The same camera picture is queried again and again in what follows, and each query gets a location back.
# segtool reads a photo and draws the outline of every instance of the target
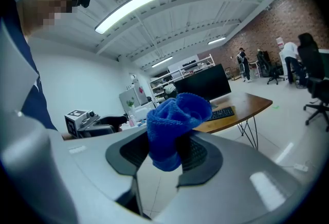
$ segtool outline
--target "white floor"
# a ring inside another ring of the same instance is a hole
[[[272,106],[255,117],[259,151],[290,172],[302,184],[308,184],[316,178],[328,155],[329,133],[325,132],[325,120],[318,115],[311,120],[309,126],[305,126],[305,120],[315,111],[303,111],[305,104],[314,101],[307,89],[297,89],[287,81],[267,85],[267,80],[260,78],[251,83],[243,83],[242,79],[238,79],[230,81],[230,86],[232,92],[245,91],[273,101]],[[253,121],[250,121],[249,125],[255,135]],[[214,135],[250,145],[236,126]],[[295,163],[308,166],[308,172],[294,169]],[[154,167],[149,157],[144,161],[137,177],[145,214],[153,218],[170,203],[177,193],[175,186],[180,174],[181,166],[168,173]]]

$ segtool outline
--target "person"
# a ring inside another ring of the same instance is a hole
[[[289,84],[293,83],[293,73],[291,72],[291,65],[292,65],[296,74],[299,76],[300,88],[305,88],[306,78],[297,60],[297,56],[298,56],[297,45],[293,42],[287,42],[286,44],[284,44],[284,47],[280,52],[280,56],[284,59],[287,66],[287,75],[288,75]]]
[[[39,74],[33,61],[28,38],[37,30],[53,25],[55,13],[70,13],[78,0],[19,0],[10,2],[3,22],[25,60]],[[43,94],[40,75],[30,90],[21,112],[40,121],[47,129],[55,129]]]
[[[246,56],[246,53],[245,53],[245,50],[243,48],[240,48],[239,49],[239,54],[238,54],[240,60],[241,60],[241,63],[243,64],[244,66],[244,69],[245,69],[245,76],[247,77],[247,82],[251,82],[251,79],[250,79],[250,69],[249,69],[249,63],[248,63],[248,59],[247,59],[247,56]]]

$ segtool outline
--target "black office chair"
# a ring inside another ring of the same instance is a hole
[[[298,47],[299,56],[306,67],[306,71],[309,75],[306,87],[311,93],[312,98],[318,98],[320,104],[306,104],[306,107],[316,109],[316,112],[312,114],[306,121],[308,125],[309,121],[317,114],[323,114],[326,122],[326,132],[329,132],[329,118],[326,111],[329,111],[329,80],[324,80],[324,65],[320,55],[320,52],[316,46]]]
[[[278,85],[278,79],[282,79],[282,80],[285,80],[284,77],[281,77],[280,76],[280,70],[279,70],[279,66],[276,64],[276,65],[272,65],[271,63],[269,63],[264,55],[262,53],[258,53],[257,54],[257,59],[260,63],[260,65],[265,68],[265,70],[267,71],[268,73],[268,76],[269,76],[269,80],[267,81],[267,84],[273,80],[275,80],[277,82],[277,85]]]

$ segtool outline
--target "desk hairpin leg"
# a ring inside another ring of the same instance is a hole
[[[252,131],[251,131],[251,129],[250,129],[250,126],[249,126],[249,124],[248,124],[248,120],[249,120],[249,119],[246,120],[246,125],[245,125],[244,128],[243,128],[242,123],[237,124],[237,127],[239,128],[239,130],[240,130],[242,136],[243,136],[243,134],[246,134],[246,137],[248,138],[249,142],[251,143],[251,146],[252,146],[253,148],[255,148],[256,150],[258,150],[258,133],[257,133],[257,126],[256,126],[255,116],[253,116],[253,122],[254,122],[254,124],[255,124],[255,130],[256,130],[256,142],[255,142],[255,139],[254,139],[254,137],[253,137],[253,133],[252,133]],[[253,143],[252,143],[252,141],[250,140],[249,136],[248,136],[247,133],[246,133],[246,127],[247,127],[247,126],[248,126],[248,128],[249,128],[249,131],[250,131],[250,134],[251,134],[251,137],[252,137]]]

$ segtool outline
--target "computer equipment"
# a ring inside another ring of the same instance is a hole
[[[212,120],[217,120],[217,119],[221,119],[221,118],[225,118],[225,117],[229,117],[229,116],[233,116],[234,112],[232,110],[231,107],[226,107],[217,111],[213,111],[212,112],[212,116],[209,118],[208,121],[212,121]]]
[[[178,93],[189,92],[210,101],[231,92],[230,85],[221,64],[198,72],[190,77],[174,83]],[[211,120],[234,115],[233,110],[218,110],[213,112]]]

